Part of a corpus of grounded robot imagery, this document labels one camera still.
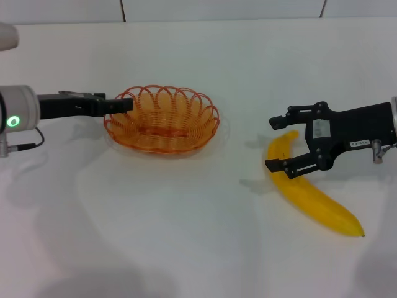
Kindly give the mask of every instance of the white tabletop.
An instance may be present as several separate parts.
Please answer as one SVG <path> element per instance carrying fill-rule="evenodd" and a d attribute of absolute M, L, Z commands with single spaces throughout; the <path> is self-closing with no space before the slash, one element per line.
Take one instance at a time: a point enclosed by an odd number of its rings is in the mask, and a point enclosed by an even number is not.
<path fill-rule="evenodd" d="M 46 142 L 0 160 L 4 298 L 396 297 L 397 152 L 345 153 L 308 177 L 365 238 L 306 218 L 271 185 L 262 152 L 291 105 L 397 95 L 397 19 L 18 27 L 1 84 L 39 94 L 161 84 L 207 94 L 215 138 L 189 158 L 113 148 L 100 119 L 41 121 Z M 298 126 L 301 132 L 304 126 Z M 295 154 L 307 151 L 303 137 Z M 9 143 L 34 142 L 34 131 Z"/>

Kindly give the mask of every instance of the white wall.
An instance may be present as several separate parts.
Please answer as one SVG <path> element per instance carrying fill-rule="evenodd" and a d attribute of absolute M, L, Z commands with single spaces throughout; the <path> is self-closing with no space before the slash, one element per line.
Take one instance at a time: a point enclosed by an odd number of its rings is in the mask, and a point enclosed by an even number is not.
<path fill-rule="evenodd" d="M 122 22 L 120 0 L 0 0 L 0 21 L 12 24 Z"/>
<path fill-rule="evenodd" d="M 127 22 L 319 17 L 324 0 L 123 0 Z"/>
<path fill-rule="evenodd" d="M 328 0 L 325 17 L 395 17 L 397 0 Z"/>

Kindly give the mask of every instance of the yellow banana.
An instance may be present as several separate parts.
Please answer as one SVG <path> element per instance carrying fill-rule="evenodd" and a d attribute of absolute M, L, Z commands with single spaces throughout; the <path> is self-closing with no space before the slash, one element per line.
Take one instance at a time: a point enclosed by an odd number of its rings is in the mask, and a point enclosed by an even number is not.
<path fill-rule="evenodd" d="M 285 159 L 291 156 L 291 143 L 299 136 L 296 130 L 273 140 L 267 152 L 267 159 Z M 280 192 L 304 213 L 326 227 L 347 236 L 364 236 L 357 218 L 303 176 L 289 179 L 284 172 L 270 173 Z"/>

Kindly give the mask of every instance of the cable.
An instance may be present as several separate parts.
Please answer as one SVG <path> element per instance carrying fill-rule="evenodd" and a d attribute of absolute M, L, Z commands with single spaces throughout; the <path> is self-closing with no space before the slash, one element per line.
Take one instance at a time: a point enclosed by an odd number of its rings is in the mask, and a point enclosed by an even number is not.
<path fill-rule="evenodd" d="M 44 138 L 44 134 L 42 133 L 42 131 L 38 127 L 36 127 L 36 130 L 37 130 L 37 132 L 40 134 L 40 136 L 42 138 L 42 141 L 40 143 L 36 144 L 36 147 L 38 147 L 38 146 L 41 146 L 41 145 L 44 144 L 45 138 Z"/>
<path fill-rule="evenodd" d="M 44 138 L 44 134 L 42 133 L 42 131 L 36 127 L 37 132 L 40 134 L 42 141 L 38 144 L 34 144 L 34 143 L 29 143 L 29 144 L 19 144 L 19 145 L 13 145 L 9 147 L 9 151 L 10 152 L 15 152 L 15 151 L 24 151 L 24 150 L 29 150 L 29 149 L 34 149 L 37 148 L 41 145 L 44 144 L 45 138 Z"/>
<path fill-rule="evenodd" d="M 397 143 L 395 143 L 394 145 L 387 146 L 386 148 L 382 149 L 382 151 L 378 154 L 378 157 L 382 158 L 383 155 L 385 155 L 387 151 L 389 151 L 392 148 L 396 148 L 396 147 L 397 147 Z"/>

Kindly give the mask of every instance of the black cable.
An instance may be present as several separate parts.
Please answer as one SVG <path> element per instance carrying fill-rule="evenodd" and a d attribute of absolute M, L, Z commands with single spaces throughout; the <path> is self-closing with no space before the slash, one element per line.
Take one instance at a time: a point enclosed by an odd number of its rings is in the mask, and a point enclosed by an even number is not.
<path fill-rule="evenodd" d="M 34 148 L 37 148 L 37 147 L 39 147 L 39 146 L 44 144 L 44 141 L 45 141 L 44 134 L 42 133 L 42 131 L 38 127 L 36 127 L 36 130 L 40 134 L 40 136 L 42 138 L 42 141 L 40 143 L 38 143 L 38 144 L 30 143 L 30 144 L 19 144 L 19 145 L 16 145 L 17 151 L 24 151 L 24 150 L 34 149 Z"/>
<path fill-rule="evenodd" d="M 320 17 L 324 16 L 325 7 L 327 6 L 327 1 L 328 0 L 324 0 L 324 4 L 323 4 L 323 8 L 321 9 Z"/>
<path fill-rule="evenodd" d="M 36 127 L 36 130 L 37 130 L 37 132 L 40 134 L 40 136 L 42 138 L 42 141 L 40 143 L 36 144 L 36 147 L 38 147 L 38 146 L 41 146 L 41 145 L 44 144 L 45 138 L 44 138 L 44 134 L 42 133 L 42 131 L 38 127 Z"/>
<path fill-rule="evenodd" d="M 382 149 L 382 151 L 378 154 L 378 157 L 380 157 L 380 158 L 383 157 L 383 155 L 385 155 L 387 151 L 389 151 L 392 148 L 396 148 L 396 147 L 397 147 L 397 143 L 387 146 L 386 148 Z"/>

